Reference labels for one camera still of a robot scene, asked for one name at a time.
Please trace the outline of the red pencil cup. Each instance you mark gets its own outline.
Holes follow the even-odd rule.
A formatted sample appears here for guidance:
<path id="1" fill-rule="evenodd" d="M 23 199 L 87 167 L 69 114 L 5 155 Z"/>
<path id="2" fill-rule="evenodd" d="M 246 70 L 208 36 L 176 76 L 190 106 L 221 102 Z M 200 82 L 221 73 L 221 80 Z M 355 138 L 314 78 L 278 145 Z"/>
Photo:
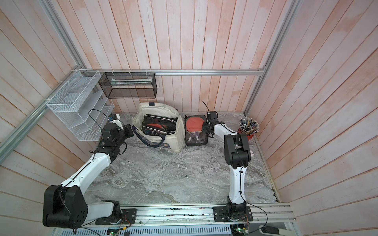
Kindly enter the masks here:
<path id="1" fill-rule="evenodd" d="M 244 136 L 247 137 L 248 141 L 251 140 L 254 137 L 254 132 L 250 130 L 243 130 L 241 128 L 238 129 L 238 133 L 243 134 Z"/>

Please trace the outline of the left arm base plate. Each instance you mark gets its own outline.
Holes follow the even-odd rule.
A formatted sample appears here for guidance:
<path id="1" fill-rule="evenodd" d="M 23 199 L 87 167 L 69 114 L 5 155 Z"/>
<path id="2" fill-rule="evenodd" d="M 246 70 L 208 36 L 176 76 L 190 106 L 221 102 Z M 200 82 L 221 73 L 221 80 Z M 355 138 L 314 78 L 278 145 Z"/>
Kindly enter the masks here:
<path id="1" fill-rule="evenodd" d="M 132 225 L 136 220 L 136 208 L 121 208 L 112 213 L 111 216 L 99 218 L 95 221 L 96 225 Z"/>

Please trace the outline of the bundle of pencils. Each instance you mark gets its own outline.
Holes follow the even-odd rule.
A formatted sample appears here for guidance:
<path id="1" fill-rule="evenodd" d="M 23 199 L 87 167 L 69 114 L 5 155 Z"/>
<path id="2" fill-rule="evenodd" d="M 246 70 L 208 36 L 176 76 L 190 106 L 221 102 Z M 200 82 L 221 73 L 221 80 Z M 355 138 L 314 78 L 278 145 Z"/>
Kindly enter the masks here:
<path id="1" fill-rule="evenodd" d="M 253 135 L 259 132 L 260 124 L 249 117 L 242 117 L 239 123 L 239 133 L 245 133 L 247 136 Z"/>

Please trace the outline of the cream canvas tote bag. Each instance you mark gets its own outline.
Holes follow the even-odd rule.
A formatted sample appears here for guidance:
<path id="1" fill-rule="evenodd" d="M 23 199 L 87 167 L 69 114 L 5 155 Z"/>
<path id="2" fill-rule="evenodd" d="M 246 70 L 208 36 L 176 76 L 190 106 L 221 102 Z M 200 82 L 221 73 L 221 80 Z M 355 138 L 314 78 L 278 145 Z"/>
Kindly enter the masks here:
<path id="1" fill-rule="evenodd" d="M 177 109 L 162 103 L 140 103 L 132 118 L 132 130 L 145 145 L 181 152 L 184 146 L 184 121 Z"/>

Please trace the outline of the black mesh wall basket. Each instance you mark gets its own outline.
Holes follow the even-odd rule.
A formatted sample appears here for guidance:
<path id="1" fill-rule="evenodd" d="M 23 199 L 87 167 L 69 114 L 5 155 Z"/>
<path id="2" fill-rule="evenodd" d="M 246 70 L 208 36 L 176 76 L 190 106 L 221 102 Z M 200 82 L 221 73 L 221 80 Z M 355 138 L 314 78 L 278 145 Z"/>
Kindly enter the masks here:
<path id="1" fill-rule="evenodd" d="M 158 91 L 155 74 L 147 72 L 105 72 L 99 85 L 110 99 L 154 99 Z"/>

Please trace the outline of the horizontal aluminium frame bar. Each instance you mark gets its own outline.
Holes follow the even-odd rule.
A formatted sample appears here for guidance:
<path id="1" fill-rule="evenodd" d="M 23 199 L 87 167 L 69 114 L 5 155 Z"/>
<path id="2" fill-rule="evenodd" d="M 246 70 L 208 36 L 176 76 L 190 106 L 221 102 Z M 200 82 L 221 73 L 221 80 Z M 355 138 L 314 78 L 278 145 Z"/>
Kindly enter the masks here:
<path id="1" fill-rule="evenodd" d="M 98 69 L 100 73 L 153 73 L 156 76 L 262 76 L 264 69 Z"/>

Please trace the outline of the blue Deerway paddle case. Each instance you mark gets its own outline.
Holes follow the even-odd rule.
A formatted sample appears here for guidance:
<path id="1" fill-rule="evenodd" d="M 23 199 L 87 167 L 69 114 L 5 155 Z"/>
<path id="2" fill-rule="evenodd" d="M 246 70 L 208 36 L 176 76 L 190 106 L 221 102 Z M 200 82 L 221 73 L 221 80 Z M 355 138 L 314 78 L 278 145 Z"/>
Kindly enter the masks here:
<path id="1" fill-rule="evenodd" d="M 149 136 L 161 136 L 161 135 L 165 136 L 165 135 L 171 135 L 174 133 L 172 131 L 164 132 L 164 131 L 160 131 L 156 129 L 151 129 L 146 126 L 143 126 L 141 129 L 145 135 L 149 135 Z"/>

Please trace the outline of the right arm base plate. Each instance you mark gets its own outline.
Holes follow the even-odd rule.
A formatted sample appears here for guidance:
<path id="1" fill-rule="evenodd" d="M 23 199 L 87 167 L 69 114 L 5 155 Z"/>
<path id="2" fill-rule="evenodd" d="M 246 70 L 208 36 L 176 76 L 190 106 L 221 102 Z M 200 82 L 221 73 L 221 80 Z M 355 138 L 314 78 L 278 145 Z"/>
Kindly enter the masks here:
<path id="1" fill-rule="evenodd" d="M 227 206 L 213 207 L 215 222 L 252 222 L 251 208 L 247 206 L 244 210 L 233 211 Z"/>

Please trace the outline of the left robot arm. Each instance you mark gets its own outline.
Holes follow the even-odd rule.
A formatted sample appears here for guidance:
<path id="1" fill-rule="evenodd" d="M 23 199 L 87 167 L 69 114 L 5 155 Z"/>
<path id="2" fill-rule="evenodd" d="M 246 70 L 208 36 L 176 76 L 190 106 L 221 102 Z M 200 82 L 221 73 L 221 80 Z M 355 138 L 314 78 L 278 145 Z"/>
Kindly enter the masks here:
<path id="1" fill-rule="evenodd" d="M 110 224 L 122 221 L 118 201 L 88 204 L 84 198 L 97 176 L 122 153 L 120 148 L 125 140 L 133 136 L 131 125 L 124 125 L 120 120 L 106 124 L 101 133 L 101 143 L 90 159 L 70 178 L 59 185 L 49 186 L 44 192 L 42 223 L 45 227 L 76 230 L 98 219 Z"/>

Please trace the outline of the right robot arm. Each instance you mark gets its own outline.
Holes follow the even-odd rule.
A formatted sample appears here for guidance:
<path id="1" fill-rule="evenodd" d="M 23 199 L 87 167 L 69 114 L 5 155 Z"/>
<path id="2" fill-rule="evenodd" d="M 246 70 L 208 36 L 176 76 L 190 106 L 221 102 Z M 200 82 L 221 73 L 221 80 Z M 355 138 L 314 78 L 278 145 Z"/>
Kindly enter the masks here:
<path id="1" fill-rule="evenodd" d="M 230 191 L 227 197 L 226 215 L 228 220 L 235 221 L 247 214 L 245 176 L 252 159 L 248 137 L 220 122 L 216 111 L 207 112 L 207 120 L 203 128 L 210 134 L 223 138 L 224 159 L 230 169 Z"/>

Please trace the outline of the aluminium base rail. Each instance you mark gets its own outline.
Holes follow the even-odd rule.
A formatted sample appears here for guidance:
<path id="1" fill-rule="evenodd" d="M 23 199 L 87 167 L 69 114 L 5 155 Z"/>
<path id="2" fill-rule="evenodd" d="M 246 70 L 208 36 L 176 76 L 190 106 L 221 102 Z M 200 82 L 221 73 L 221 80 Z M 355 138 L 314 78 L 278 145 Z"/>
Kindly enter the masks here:
<path id="1" fill-rule="evenodd" d="M 54 236 L 261 236 L 260 227 L 276 227 L 300 236 L 289 204 L 252 204 L 238 220 L 226 218 L 225 205 L 122 205 L 119 224 L 86 223 L 77 230 L 54 229 Z"/>

